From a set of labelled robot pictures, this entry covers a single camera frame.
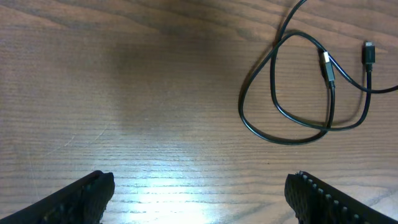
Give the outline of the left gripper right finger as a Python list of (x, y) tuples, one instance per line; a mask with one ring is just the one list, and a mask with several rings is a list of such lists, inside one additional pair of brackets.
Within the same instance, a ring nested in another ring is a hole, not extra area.
[(284, 195), (300, 224), (397, 224), (308, 172), (289, 174)]

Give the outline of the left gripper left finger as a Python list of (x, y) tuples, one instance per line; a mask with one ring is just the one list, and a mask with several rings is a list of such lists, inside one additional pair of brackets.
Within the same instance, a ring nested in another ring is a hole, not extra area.
[(1, 219), (8, 224), (99, 223), (115, 189), (114, 175), (96, 170)]

